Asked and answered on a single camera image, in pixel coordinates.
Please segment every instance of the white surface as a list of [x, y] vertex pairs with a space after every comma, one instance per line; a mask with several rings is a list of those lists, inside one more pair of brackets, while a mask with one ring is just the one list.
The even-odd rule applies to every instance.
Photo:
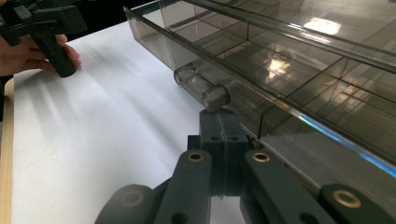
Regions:
[[[199, 132], [202, 106], [126, 22], [70, 44], [83, 62], [73, 76], [15, 76], [13, 224], [93, 223], [117, 189], [170, 177]], [[211, 223], [242, 222], [232, 201]]]

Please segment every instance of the wooden edge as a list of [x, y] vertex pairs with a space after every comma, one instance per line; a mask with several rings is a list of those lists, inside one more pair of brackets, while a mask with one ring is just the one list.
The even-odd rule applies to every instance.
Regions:
[[14, 143], [14, 78], [6, 84], [0, 154], [0, 223], [11, 223], [12, 150]]

